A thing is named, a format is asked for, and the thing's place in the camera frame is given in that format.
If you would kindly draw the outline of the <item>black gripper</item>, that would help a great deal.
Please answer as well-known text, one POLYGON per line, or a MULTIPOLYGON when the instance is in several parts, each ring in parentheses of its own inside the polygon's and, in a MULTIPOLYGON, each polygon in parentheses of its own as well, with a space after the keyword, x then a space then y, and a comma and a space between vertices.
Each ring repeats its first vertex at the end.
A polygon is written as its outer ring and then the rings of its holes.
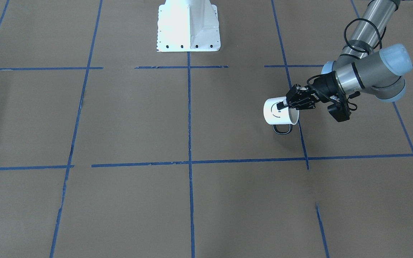
POLYGON ((334 71, 309 78, 305 86, 293 85, 285 96, 286 101, 276 103, 276 109, 279 111, 285 108, 315 109, 318 102, 331 102, 336 107, 341 107, 345 102, 345 95, 340 89, 334 71))

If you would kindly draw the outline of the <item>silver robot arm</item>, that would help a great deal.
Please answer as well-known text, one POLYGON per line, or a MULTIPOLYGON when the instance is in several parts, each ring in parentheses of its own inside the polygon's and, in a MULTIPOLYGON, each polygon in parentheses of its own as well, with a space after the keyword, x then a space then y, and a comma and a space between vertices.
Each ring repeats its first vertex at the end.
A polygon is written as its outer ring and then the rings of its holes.
POLYGON ((372 0, 350 37, 343 33, 345 46, 338 59, 323 66, 320 75, 306 86, 293 85, 284 101, 274 104, 278 111, 289 108, 311 110, 316 103, 328 103, 329 114, 338 122, 350 118, 357 105, 350 99, 362 92, 381 101, 394 102, 406 92, 403 76, 413 64, 403 44, 383 48, 387 23, 398 10, 399 0, 372 0))

